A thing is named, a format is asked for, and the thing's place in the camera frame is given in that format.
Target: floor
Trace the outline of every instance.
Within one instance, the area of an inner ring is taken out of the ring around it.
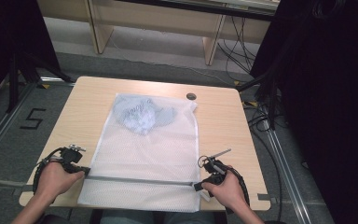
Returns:
[[[97,55],[92,46],[90,27],[87,23],[61,21],[51,18],[45,18],[45,23],[48,27],[60,63],[65,61],[65,63],[61,64],[62,70],[68,71],[70,75],[75,77],[92,75],[92,69],[103,70],[103,72],[99,73],[102,74],[102,76],[110,71],[115,73],[117,69],[120,69],[120,73],[128,74],[127,78],[138,78],[132,77],[132,73],[139,73],[140,69],[152,67],[156,73],[161,71],[161,74],[156,74],[156,77],[159,76],[161,79],[178,83],[194,82],[197,84],[197,81],[201,78],[208,78],[211,85],[234,87],[238,82],[243,83],[252,79],[252,77],[247,75],[235,63],[228,61],[227,56],[221,49],[217,50],[213,64],[211,66],[206,65],[202,38],[199,36],[116,27],[104,53]],[[225,42],[223,40],[220,40],[219,43],[225,50],[235,49],[237,52],[241,51],[241,48],[235,41],[226,41],[228,49],[224,47]],[[257,54],[259,45],[246,43],[245,46],[254,55]],[[91,69],[88,65],[88,68],[82,68],[80,62],[88,62],[89,60],[96,62],[92,63],[95,67]],[[179,77],[178,74],[181,74],[180,71],[187,71],[189,75],[187,75],[187,77]],[[6,211],[6,215],[0,215],[0,220],[4,220],[2,223],[8,222],[21,210],[19,205],[10,205],[15,203],[15,199],[17,199],[20,194],[18,188],[23,184],[24,180],[28,178],[29,172],[33,169],[34,164],[30,162],[30,164],[22,165],[21,170],[17,170],[14,174],[12,174],[11,170],[13,167],[16,167],[16,162],[37,160],[38,154],[40,153],[39,150],[43,148],[43,142],[47,141],[48,133],[51,132],[53,128],[55,123],[54,119],[59,116],[59,112],[64,105],[65,101],[60,101],[60,99],[66,99],[71,90],[68,87],[59,85],[52,86],[51,88],[58,90],[60,94],[52,95],[46,91],[35,89],[33,94],[31,94],[29,99],[24,103],[24,107],[26,108],[48,107],[48,111],[53,111],[52,115],[50,115],[52,117],[51,121],[44,121],[48,125],[44,128],[43,133],[27,133],[28,135],[25,140],[23,138],[19,140],[17,135],[21,135],[24,131],[8,130],[9,133],[16,132],[16,134],[7,136],[0,144],[0,148],[2,148],[0,149],[0,160],[12,161],[12,163],[6,162],[5,164],[0,164],[0,169],[2,169],[0,172],[0,181],[2,181],[0,182],[0,198],[3,197],[2,195],[4,195],[5,198],[0,201],[0,209]],[[252,93],[254,93],[256,89],[257,86],[250,89],[251,94],[249,92],[242,94],[241,99],[243,101],[253,101]],[[5,97],[7,97],[7,88],[4,87],[3,90],[0,91],[0,108],[7,106]],[[26,117],[27,113],[21,111],[19,117]],[[252,109],[245,110],[245,113],[248,120],[252,119],[255,115]],[[19,121],[13,121],[11,126],[21,126],[21,123],[17,122]],[[287,124],[285,124],[284,118],[278,118],[277,122],[279,124],[277,125],[277,135],[279,136],[282,151],[287,159],[290,173],[296,182],[296,187],[304,200],[310,221],[304,221],[304,219],[300,218],[294,206],[296,202],[294,202],[290,190],[286,187],[287,182],[283,177],[282,195],[280,195],[276,169],[271,162],[271,157],[264,149],[262,142],[254,138],[257,156],[260,160],[263,176],[265,177],[268,193],[272,202],[270,211],[258,214],[262,218],[266,218],[265,220],[274,220],[276,214],[279,212],[280,206],[278,205],[278,201],[282,198],[282,221],[286,223],[334,223],[319,190],[313,182],[310,172],[301,164],[300,150],[297,148],[296,140],[293,139],[290,134],[290,129],[288,129]],[[259,132],[259,134],[261,140],[270,147],[269,138],[264,133]],[[35,138],[40,138],[41,140],[39,140],[38,143],[34,143],[33,139]],[[21,152],[21,158],[19,158],[20,152],[11,150],[12,143],[19,141],[21,141],[24,147],[34,147],[37,149],[30,152],[29,150],[21,151],[21,148],[19,148],[17,149]],[[87,223],[90,217],[90,210],[82,208],[74,210],[69,210],[68,208],[52,208],[50,212],[62,215],[63,217],[69,216],[73,223]],[[238,220],[228,217],[228,222],[237,223]]]

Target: forearm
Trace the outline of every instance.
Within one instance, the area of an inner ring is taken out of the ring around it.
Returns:
[[[48,195],[36,194],[13,220],[12,224],[35,223],[51,205],[54,199]]]
[[[246,204],[246,202],[234,204],[231,209],[245,224],[264,223],[264,221],[260,219],[260,217],[249,207],[249,205]]]

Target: gray floor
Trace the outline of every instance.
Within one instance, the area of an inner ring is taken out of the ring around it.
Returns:
[[[226,68],[227,57],[220,50],[216,52],[213,65],[205,65],[202,41],[198,36],[118,27],[104,54],[96,55],[88,24],[53,19],[46,19],[46,24],[62,71],[73,78],[119,77],[220,87],[233,87],[234,79],[242,82],[252,79],[234,63],[228,63]],[[227,44],[233,47],[235,42],[228,41]],[[257,45],[246,46],[254,54],[257,53]],[[50,75],[44,70],[40,70],[40,73],[42,76]],[[18,199],[21,187],[19,186],[28,180],[71,89],[72,87],[62,85],[33,89],[0,141],[0,223],[8,223],[20,212]],[[241,99],[253,101],[256,89],[257,87],[253,87],[243,92]],[[7,94],[8,86],[5,85],[0,90],[0,119],[5,115],[7,108]],[[36,130],[21,129],[21,126],[34,125],[26,120],[33,108],[46,109],[44,112],[35,112],[35,115],[43,121]],[[255,111],[253,109],[245,111],[247,119],[252,119]],[[284,117],[279,117],[277,122],[279,124],[277,134],[282,149],[308,208],[311,223],[334,223],[311,174],[301,165],[301,151],[290,133],[290,128],[285,124]],[[258,134],[270,147],[266,134],[261,132]],[[272,201],[270,210],[258,214],[264,220],[275,220],[279,211],[276,202],[280,197],[276,169],[261,142],[255,137],[254,142]],[[50,208],[48,213],[68,217],[69,211],[69,208]],[[88,223],[90,214],[90,209],[76,208],[73,209],[70,220],[73,223]],[[282,182],[281,220],[286,223],[300,223],[284,182]],[[228,221],[239,223],[234,216],[229,216]]]

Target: wooden table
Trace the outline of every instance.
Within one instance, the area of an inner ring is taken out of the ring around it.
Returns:
[[[134,93],[186,99],[188,93],[197,96],[195,110],[199,124],[200,156],[211,156],[223,150],[232,150],[218,159],[230,164],[243,176],[249,191],[251,207],[265,211],[269,201],[260,201],[267,189],[255,154],[255,147],[248,128],[238,92],[234,89],[136,81],[101,77],[81,77],[72,90],[64,109],[40,156],[45,158],[58,147],[76,144],[87,149],[78,165],[90,166],[104,123],[115,101],[116,93]],[[203,169],[201,178],[209,176]],[[32,185],[34,172],[28,180]],[[60,195],[53,206],[81,206],[77,198],[83,181],[77,181],[66,193]],[[26,205],[33,193],[23,192],[20,204]],[[213,198],[201,199],[201,210],[224,210]]]

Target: metal rod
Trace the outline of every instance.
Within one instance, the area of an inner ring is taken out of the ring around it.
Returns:
[[[22,90],[20,95],[20,100],[18,101],[17,105],[11,110],[10,113],[6,113],[4,117],[0,121],[0,142],[2,137],[7,132],[8,128],[10,127],[12,121],[14,118],[17,117],[17,114],[20,111],[20,108],[22,106],[22,103],[25,101],[25,99],[28,97],[28,95],[34,90],[36,87],[35,83],[29,83],[24,90]]]
[[[267,120],[264,120],[264,126],[266,129],[268,129],[268,139],[272,146],[272,153],[274,154],[274,157],[278,162],[278,166],[282,173],[283,181],[286,184],[287,191],[293,202],[293,207],[295,208],[298,221],[300,224],[310,224],[311,221],[310,221],[310,214],[308,208],[304,203],[304,200],[298,189],[297,183],[293,178],[289,164],[282,151],[282,147],[279,142],[278,136],[274,130],[269,129],[269,122]]]

